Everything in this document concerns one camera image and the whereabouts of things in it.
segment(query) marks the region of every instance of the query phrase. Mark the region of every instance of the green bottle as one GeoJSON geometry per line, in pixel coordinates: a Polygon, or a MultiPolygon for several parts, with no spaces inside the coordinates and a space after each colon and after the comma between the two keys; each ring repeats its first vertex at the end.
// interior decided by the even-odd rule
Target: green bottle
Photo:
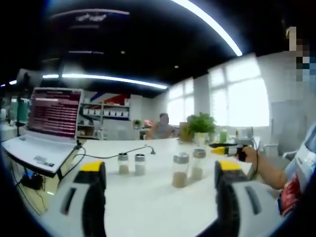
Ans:
{"type": "Polygon", "coordinates": [[[219,134],[219,143],[225,143],[227,141],[227,131],[223,129],[219,134]]]}

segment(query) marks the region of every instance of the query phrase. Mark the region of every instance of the metal lid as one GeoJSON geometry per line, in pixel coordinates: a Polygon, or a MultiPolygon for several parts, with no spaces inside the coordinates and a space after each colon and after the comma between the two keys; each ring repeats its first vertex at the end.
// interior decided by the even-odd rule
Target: metal lid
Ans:
{"type": "Polygon", "coordinates": [[[118,160],[128,160],[128,154],[127,153],[119,153],[118,160]]]}
{"type": "Polygon", "coordinates": [[[182,152],[178,155],[174,155],[173,162],[177,164],[187,164],[189,163],[189,154],[182,152]]]}
{"type": "Polygon", "coordinates": [[[144,154],[136,154],[135,161],[138,161],[138,162],[145,161],[145,155],[144,154]]]}
{"type": "Polygon", "coordinates": [[[195,158],[205,158],[206,157],[206,151],[204,149],[194,149],[193,157],[195,157],[195,158]]]}

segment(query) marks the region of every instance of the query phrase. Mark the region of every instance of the table surface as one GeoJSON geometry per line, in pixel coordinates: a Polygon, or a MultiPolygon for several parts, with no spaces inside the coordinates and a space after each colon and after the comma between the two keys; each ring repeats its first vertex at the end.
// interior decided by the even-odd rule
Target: table surface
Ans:
{"type": "MultiPolygon", "coordinates": [[[[150,154],[150,148],[129,153],[130,174],[127,176],[118,174],[117,158],[104,160],[107,179],[105,230],[108,236],[196,236],[217,218],[215,161],[229,159],[238,162],[245,174],[251,170],[251,164],[211,154],[211,148],[205,146],[205,177],[193,181],[190,178],[192,152],[199,147],[181,144],[176,138],[149,141],[88,140],[83,147],[87,155],[108,157],[143,145],[152,146],[156,155],[150,154]],[[188,185],[182,189],[171,185],[173,155],[179,152],[190,154],[188,185]],[[134,155],[138,153],[146,156],[146,175],[140,177],[134,175],[134,155]]],[[[76,157],[73,163],[77,163],[80,157],[76,157]]],[[[82,164],[95,160],[99,159],[84,158],[60,185],[70,182],[82,164]]]]}

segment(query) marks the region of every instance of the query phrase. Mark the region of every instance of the laptop screen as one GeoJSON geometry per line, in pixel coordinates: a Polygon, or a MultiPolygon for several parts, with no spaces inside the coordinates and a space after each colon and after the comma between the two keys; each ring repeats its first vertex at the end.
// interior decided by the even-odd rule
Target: laptop screen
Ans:
{"type": "Polygon", "coordinates": [[[35,88],[31,98],[30,131],[75,138],[81,91],[35,88]]]}

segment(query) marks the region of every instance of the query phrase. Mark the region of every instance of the seated person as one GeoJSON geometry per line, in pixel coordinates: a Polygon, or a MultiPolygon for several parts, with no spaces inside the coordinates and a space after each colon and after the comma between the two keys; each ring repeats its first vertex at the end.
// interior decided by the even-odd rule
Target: seated person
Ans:
{"type": "Polygon", "coordinates": [[[151,130],[146,134],[146,140],[169,138],[173,132],[174,127],[169,125],[169,116],[167,113],[160,114],[160,121],[155,123],[151,130]]]}
{"type": "MultiPolygon", "coordinates": [[[[311,155],[313,156],[312,162],[309,162],[310,169],[314,172],[316,165],[316,122],[309,130],[303,145],[314,153],[311,155]]],[[[245,147],[243,151],[247,155],[246,162],[251,162],[256,167],[257,151],[252,147],[245,147]]],[[[269,164],[263,156],[258,154],[258,174],[273,189],[282,189],[277,199],[277,205],[283,217],[291,212],[303,191],[297,175],[295,160],[296,158],[291,161],[285,170],[281,170],[269,164]]]]}

